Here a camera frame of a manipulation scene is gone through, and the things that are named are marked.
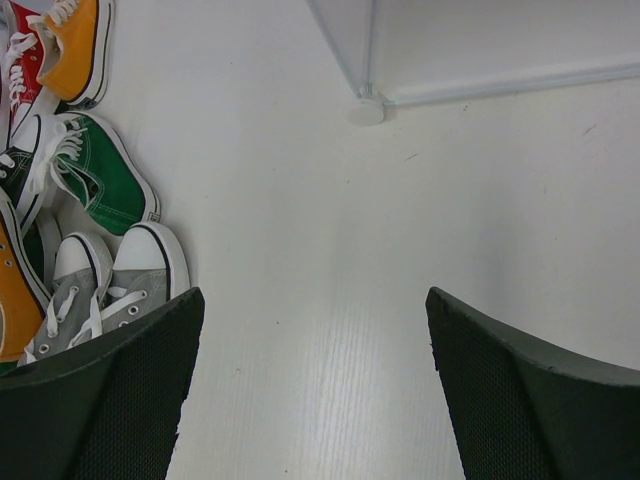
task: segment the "green sneaker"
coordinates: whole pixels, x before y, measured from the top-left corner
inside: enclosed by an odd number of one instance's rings
[[[41,117],[47,143],[44,153],[35,155],[30,191],[46,191],[53,179],[114,235],[140,221],[160,220],[158,197],[111,125],[81,112]]]
[[[23,239],[24,250],[36,275],[49,292],[53,288],[53,269],[62,236],[56,219],[42,209]]]

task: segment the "shoelace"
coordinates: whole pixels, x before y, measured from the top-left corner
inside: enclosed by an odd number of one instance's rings
[[[74,14],[81,1],[82,0],[55,0],[53,7],[51,7],[51,10],[49,10],[45,15],[29,15],[27,17],[27,22],[29,22],[29,26],[35,23],[43,24],[45,16],[49,15],[56,27],[60,27],[64,22],[69,20],[71,15]],[[54,37],[53,33],[49,31],[49,29],[44,28],[43,31],[47,37]]]
[[[125,308],[133,305],[140,300],[147,298],[147,292],[144,290],[131,292],[127,295],[127,290],[120,287],[111,287],[107,290],[107,293],[113,298],[117,298],[115,302],[109,305],[102,311],[98,311],[97,314],[92,310],[89,319],[82,324],[78,334],[73,337],[69,343],[69,348],[75,347],[78,344],[80,338],[86,333],[90,332],[90,339],[94,339],[102,335],[102,322],[112,315],[124,310]],[[124,326],[128,322],[121,322],[119,327]]]
[[[38,39],[33,33],[25,35],[16,32],[9,39],[9,49],[2,58],[2,75],[5,83],[9,84],[9,102],[11,109],[20,103],[19,95],[27,91],[24,86],[24,72],[20,65],[14,65],[18,58],[22,58],[24,52],[33,48]]]
[[[60,310],[58,313],[55,312],[53,307],[53,300],[49,303],[47,307],[47,316],[45,318],[45,323],[47,326],[47,336],[49,338],[56,338],[58,336],[58,324],[62,323],[66,320],[67,315],[71,311],[71,307],[73,306],[73,301],[76,298],[76,295],[80,289],[76,286],[73,286],[69,289],[69,296],[62,302],[60,305]],[[24,353],[27,357],[27,363],[33,363],[37,360],[31,348],[33,347],[33,343],[27,345],[24,349]]]
[[[43,193],[50,185],[50,180],[58,182],[60,174],[69,173],[73,168],[70,162],[77,162],[82,151],[82,133],[86,128],[82,128],[79,122],[71,120],[67,124],[57,122],[53,126],[53,138],[47,143],[44,150],[44,159],[29,175],[27,188],[30,193]],[[64,185],[58,184],[60,188],[66,190]],[[86,198],[89,198],[89,191],[85,185]]]
[[[55,23],[56,26],[59,27],[64,22],[66,22],[69,17],[76,11],[76,9],[78,8],[78,4],[81,1],[82,0],[56,0],[56,2],[53,4],[53,7],[51,7],[51,10],[49,10],[48,12],[51,20],[53,20],[53,23]]]

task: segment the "canvas sneaker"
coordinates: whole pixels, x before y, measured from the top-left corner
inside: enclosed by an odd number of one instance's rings
[[[120,244],[108,298],[111,304],[92,315],[70,347],[142,318],[189,289],[182,247],[167,227],[154,222],[134,225]]]
[[[91,108],[107,90],[113,0],[55,0],[30,18],[44,48],[38,82],[72,106]]]
[[[24,349],[19,365],[69,348],[84,322],[100,315],[111,279],[113,260],[104,241],[93,233],[67,236],[56,259],[54,295],[40,330]]]
[[[55,113],[60,98],[36,80],[44,50],[29,28],[27,18],[37,13],[9,0],[3,3],[3,10],[9,45],[2,59],[2,80],[9,94],[9,108],[5,115],[9,115],[10,139],[30,115]]]
[[[111,125],[81,112],[42,118],[43,125],[54,125],[43,134],[49,139],[40,150],[44,153],[34,156],[37,168],[28,192],[45,193],[52,179],[113,235],[124,235],[135,223],[160,219],[156,194]]]
[[[53,288],[53,270],[62,242],[60,227],[53,214],[42,209],[23,238],[27,258],[48,292]]]
[[[27,259],[11,199],[0,189],[0,362],[20,358],[49,300]]]
[[[13,202],[23,235],[36,219],[47,193],[45,189],[35,190],[33,178],[38,176],[37,167],[46,158],[45,147],[55,123],[52,119],[53,115],[27,119],[13,137],[13,145],[0,154],[0,187]]]

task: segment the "white furniture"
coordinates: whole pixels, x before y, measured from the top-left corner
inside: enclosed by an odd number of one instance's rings
[[[356,123],[375,123],[375,110],[383,105],[517,93],[640,74],[640,2],[308,2],[349,85],[371,113]]]

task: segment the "orange sneaker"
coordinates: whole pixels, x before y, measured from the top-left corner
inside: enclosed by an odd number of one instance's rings
[[[22,356],[42,324],[49,300],[27,260],[11,200],[0,189],[0,362]]]
[[[107,91],[114,18],[113,0],[56,0],[48,13],[29,17],[44,47],[38,82],[69,105],[97,105]]]

